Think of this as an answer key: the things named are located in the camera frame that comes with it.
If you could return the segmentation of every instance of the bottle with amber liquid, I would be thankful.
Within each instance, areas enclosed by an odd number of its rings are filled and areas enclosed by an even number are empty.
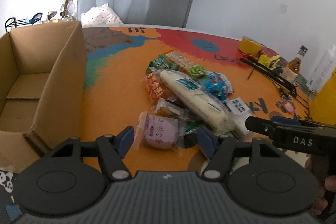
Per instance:
[[[290,61],[287,66],[284,68],[283,73],[281,74],[282,78],[286,79],[288,82],[293,83],[300,72],[300,65],[303,57],[307,52],[307,48],[305,46],[301,46],[300,51],[296,55],[296,57]]]

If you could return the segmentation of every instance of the cardboard box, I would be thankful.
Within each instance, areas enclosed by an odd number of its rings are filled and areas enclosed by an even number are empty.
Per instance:
[[[0,38],[0,169],[21,172],[80,136],[87,56],[78,21],[21,27]]]

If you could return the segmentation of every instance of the orange table surface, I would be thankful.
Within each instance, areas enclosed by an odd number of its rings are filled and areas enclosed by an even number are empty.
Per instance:
[[[141,82],[151,60],[163,52],[176,50],[206,70],[224,74],[257,117],[274,115],[293,118],[280,108],[275,85],[259,72],[239,61],[240,41],[186,30],[148,27],[84,28],[88,53],[85,91],[82,105],[82,141],[93,141],[105,134],[116,135],[127,125],[136,127],[139,115],[150,112],[148,93]],[[263,50],[269,56],[276,52]],[[302,91],[298,94],[306,98]],[[296,100],[296,115],[303,118],[305,108]],[[123,160],[132,175],[138,170],[200,171],[206,158],[199,146],[184,149],[182,156],[169,150],[131,148]],[[85,163],[99,169],[96,159]]]

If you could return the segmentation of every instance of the white sausage-shaped package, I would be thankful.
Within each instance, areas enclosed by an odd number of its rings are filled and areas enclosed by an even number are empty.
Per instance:
[[[226,129],[229,118],[223,107],[206,94],[192,78],[172,70],[161,71],[160,78],[191,111],[213,129]]]

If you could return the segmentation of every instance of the silver screw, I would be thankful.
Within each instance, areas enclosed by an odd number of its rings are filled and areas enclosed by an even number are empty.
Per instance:
[[[129,176],[129,173],[125,170],[117,170],[112,173],[115,179],[125,179]]]
[[[216,170],[207,170],[204,172],[204,176],[207,179],[218,179],[221,176],[221,173]]]

